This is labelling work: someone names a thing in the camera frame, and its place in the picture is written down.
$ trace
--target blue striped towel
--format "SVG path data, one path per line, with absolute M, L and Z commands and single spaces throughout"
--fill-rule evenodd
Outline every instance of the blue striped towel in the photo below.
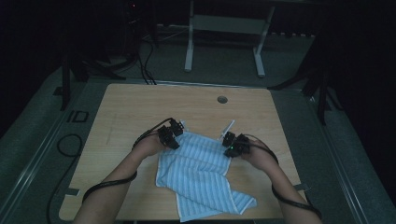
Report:
M 211 138 L 184 132 L 177 137 L 180 147 L 160 154 L 156 185 L 177 195 L 180 221 L 221 213 L 242 215 L 256 200 L 230 189 L 225 177 L 231 159 L 225 147 Z

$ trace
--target wooden table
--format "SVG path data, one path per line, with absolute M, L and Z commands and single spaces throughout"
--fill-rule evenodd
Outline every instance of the wooden table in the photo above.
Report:
M 228 99 L 218 102 L 219 96 Z M 299 184 L 294 161 L 268 90 L 207 86 L 165 86 L 111 84 L 108 86 L 92 125 L 78 167 L 70 183 L 78 196 L 66 195 L 60 218 L 76 215 L 82 196 L 101 182 L 129 153 L 135 139 L 167 118 L 186 121 L 190 132 L 218 139 L 235 120 L 231 132 L 250 133 L 271 148 L 290 181 Z M 119 212 L 122 220 L 178 219 L 176 194 L 155 186 L 158 155 L 147 158 L 138 168 Z M 209 219 L 257 219 L 282 217 L 268 177 L 246 161 L 234 158 L 227 178 L 231 188 L 257 199 L 258 206 L 242 216 L 222 214 Z

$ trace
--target black wall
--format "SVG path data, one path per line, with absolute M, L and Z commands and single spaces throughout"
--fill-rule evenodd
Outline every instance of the black wall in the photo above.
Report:
M 393 203 L 396 202 L 396 4 L 359 1 L 327 24 L 332 85 Z
M 265 18 L 268 8 L 261 1 L 251 1 L 252 4 L 245 4 L 242 10 L 239 1 L 196 2 L 199 3 L 198 11 L 241 17 Z M 0 0 L 0 136 L 22 112 L 45 78 L 60 66 L 66 37 L 89 52 L 91 57 L 106 59 L 103 43 L 122 26 L 124 3 L 123 0 Z M 158 23 L 188 24 L 188 0 L 154 3 Z M 315 34 L 324 15 L 325 10 L 318 7 L 282 6 L 276 10 L 271 31 L 289 35 Z M 123 36 L 120 38 L 115 42 L 122 42 Z

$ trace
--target wire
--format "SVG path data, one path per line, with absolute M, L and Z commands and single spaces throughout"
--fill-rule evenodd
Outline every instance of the wire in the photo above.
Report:
M 63 141 L 65 138 L 73 137 L 73 136 L 76 137 L 76 138 L 78 139 L 78 153 L 76 153 L 76 154 L 74 154 L 74 155 L 73 155 L 73 154 L 65 153 L 64 151 L 61 150 L 61 143 L 62 143 L 62 141 Z M 67 167 L 66 171 L 65 171 L 64 174 L 62 175 L 62 177 L 61 177 L 61 179 L 59 180 L 58 184 L 56 185 L 55 189 L 54 189 L 53 192 L 51 193 L 51 195 L 50 195 L 50 197 L 49 197 L 49 201 L 47 202 L 47 214 L 46 214 L 46 215 L 47 215 L 47 222 L 48 222 L 49 224 L 52 223 L 51 220 L 50 220 L 50 207 L 51 207 L 51 204 L 52 204 L 52 200 L 53 200 L 54 196 L 58 193 L 59 188 L 60 188 L 62 182 L 64 181 L 64 178 L 65 178 L 66 175 L 69 173 L 69 171 L 70 171 L 70 169 L 73 167 L 73 165 L 76 163 L 76 160 L 78 159 L 78 157 L 81 155 L 81 152 L 82 152 L 82 139 L 81 139 L 81 137 L 80 137 L 78 134 L 70 133 L 70 134 L 67 134 L 67 135 L 63 136 L 61 139 L 59 139 L 59 141 L 58 141 L 56 147 L 57 147 L 59 153 L 61 153 L 62 155 L 66 156 L 66 157 L 71 157 L 71 158 L 74 158 L 74 159 L 73 159 L 72 162 L 70 163 L 69 167 Z
M 160 122 L 159 124 L 155 125 L 153 128 L 151 128 L 150 130 L 145 131 L 144 133 L 142 133 L 142 135 L 140 135 L 140 137 L 138 137 L 136 139 L 136 141 L 134 142 L 134 145 L 132 146 L 132 149 L 134 149 L 134 147 L 144 138 L 149 137 L 151 135 L 154 135 L 156 133 L 151 133 L 152 131 L 154 131 L 154 129 L 160 127 L 162 124 L 164 124 L 166 121 L 171 120 L 172 118 L 169 119 L 165 119 L 162 122 Z
M 161 123 L 155 125 L 153 128 L 151 128 L 150 130 L 147 130 L 146 132 L 144 132 L 140 137 L 137 138 L 137 140 L 134 142 L 134 146 L 132 147 L 132 149 L 134 149 L 134 147 L 144 138 L 152 136 L 154 134 L 157 133 L 152 133 L 152 131 L 154 131 L 154 129 L 158 128 L 160 125 L 164 124 L 166 121 L 171 120 L 172 118 L 169 119 L 165 119 L 164 121 L 162 121 Z M 91 188 L 89 188 L 83 198 L 82 198 L 82 202 L 84 203 L 84 201 L 88 198 L 88 196 L 90 196 L 94 191 L 98 190 L 98 189 L 102 189 L 102 188 L 107 188 L 107 187 L 111 187 L 111 186 L 116 186 L 116 185 L 121 185 L 121 184 L 126 184 L 128 182 L 133 181 L 137 176 L 137 171 L 134 172 L 134 174 L 128 178 L 125 179 L 120 179 L 120 180 L 112 180 L 112 181 L 107 181 L 107 182 L 102 182 L 100 184 L 97 184 L 95 186 L 92 186 Z
M 276 163 L 279 164 L 279 161 L 278 161 L 275 153 L 267 145 L 265 145 L 265 143 L 261 139 L 259 139 L 258 137 L 254 136 L 254 135 L 251 135 L 251 134 L 244 134 L 244 136 L 249 136 L 249 137 L 255 138 L 256 140 L 260 141 L 264 145 L 264 147 L 257 146 L 255 144 L 250 144 L 250 143 L 247 143 L 247 142 L 240 142 L 240 141 L 235 141 L 234 144 L 236 143 L 236 144 L 240 144 L 240 145 L 245 145 L 245 146 L 249 146 L 249 147 L 257 147 L 259 149 L 262 149 L 262 150 L 266 151 L 267 153 L 269 153 L 274 158 Z M 298 208 L 302 208 L 302 209 L 314 212 L 320 219 L 322 218 L 322 214 L 320 213 L 320 211 L 316 207 L 314 207 L 312 204 L 297 203 L 295 201 L 286 199 L 286 198 L 282 197 L 275 190 L 274 186 L 271 186 L 271 188 L 272 188 L 272 192 L 274 193 L 274 196 L 278 200 L 280 200 L 282 203 L 286 203 L 286 204 L 289 204 L 289 205 L 294 206 L 294 207 L 298 207 Z
M 151 42 L 141 39 L 142 42 L 148 43 L 150 45 L 150 52 L 148 54 L 147 59 L 145 60 L 145 63 L 143 64 L 142 58 L 140 57 L 140 54 L 137 54 L 137 60 L 140 63 L 140 72 L 142 74 L 142 78 L 145 80 L 146 84 L 148 85 L 157 85 L 157 83 L 154 80 L 154 77 L 150 73 L 150 71 L 147 69 L 148 63 L 149 63 L 149 58 L 151 57 L 152 52 L 154 51 L 154 47 L 152 46 Z

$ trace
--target white table frame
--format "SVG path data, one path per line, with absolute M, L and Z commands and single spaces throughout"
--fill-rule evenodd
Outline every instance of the white table frame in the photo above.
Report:
M 254 60 L 256 62 L 257 75 L 265 77 L 264 66 L 262 64 L 262 46 L 274 15 L 275 7 L 271 7 L 266 20 L 217 17 L 194 14 L 194 1 L 190 0 L 190 24 L 189 24 L 189 44 L 187 46 L 186 62 L 184 70 L 192 70 L 192 56 L 194 52 L 193 33 L 194 30 L 207 30 L 240 34 L 260 35 L 260 42 L 253 48 Z

